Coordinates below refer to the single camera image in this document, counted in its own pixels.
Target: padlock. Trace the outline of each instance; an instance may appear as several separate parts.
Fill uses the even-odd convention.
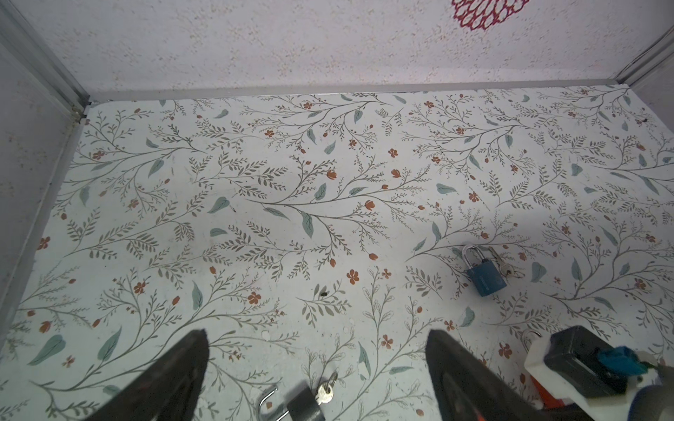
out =
[[[473,265],[468,261],[469,250],[475,251],[480,257],[480,263]],[[468,266],[466,275],[473,282],[475,288],[477,288],[477,292],[481,296],[488,296],[506,287],[506,281],[503,280],[503,277],[494,265],[494,262],[487,259],[476,246],[472,244],[466,245],[463,248],[461,255]]]

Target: white textured wall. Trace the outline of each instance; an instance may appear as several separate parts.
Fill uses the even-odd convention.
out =
[[[89,92],[604,78],[674,22],[672,0],[530,0],[472,32],[451,0],[16,6]]]

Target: metal corner frame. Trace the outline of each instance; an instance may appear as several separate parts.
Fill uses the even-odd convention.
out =
[[[24,73],[61,112],[78,119],[89,94],[9,0],[0,0],[0,55]]]

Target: orange flower print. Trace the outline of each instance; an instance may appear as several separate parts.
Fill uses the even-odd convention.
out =
[[[360,278],[358,278],[358,272],[356,272],[353,269],[348,271],[348,273],[346,274],[346,277],[348,278],[348,281],[351,283],[351,285],[355,285],[356,282],[358,282],[360,280]]]
[[[61,364],[65,368],[70,368],[70,365],[75,362],[75,358],[73,358],[72,355],[68,356],[68,358],[65,359],[65,362]]]
[[[46,249],[49,247],[49,240],[51,237],[40,238],[40,245],[38,245],[38,250]]]
[[[251,292],[251,294],[248,296],[248,302],[249,302],[250,304],[257,304],[257,303],[260,301],[261,298],[262,298],[262,296],[261,296],[260,294],[258,294],[257,292],[253,291],[253,292]]]
[[[145,292],[145,285],[146,285],[145,282],[143,282],[142,284],[141,284],[140,282],[138,282],[138,283],[133,287],[133,291],[134,291],[136,294],[140,295],[140,294],[142,294],[143,292]]]
[[[503,344],[499,342],[499,346],[501,347],[501,349],[499,350],[499,355],[504,357],[506,360],[509,360],[510,356],[512,355],[510,345],[506,344],[505,346],[503,346]]]
[[[381,346],[382,346],[382,347],[385,346],[387,350],[390,350],[390,349],[391,349],[391,345],[393,344],[393,339],[389,339],[389,338],[388,338],[388,335],[384,335],[383,338],[384,338],[384,340],[381,341]]]

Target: floral wallpaper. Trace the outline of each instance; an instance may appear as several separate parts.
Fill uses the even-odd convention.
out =
[[[670,362],[673,143],[627,86],[93,106],[0,418],[83,418],[192,329],[197,420],[253,420],[271,385],[270,411],[333,372],[330,420],[439,420],[430,329],[528,401],[527,328]],[[466,243],[514,266],[508,287],[477,294]]]

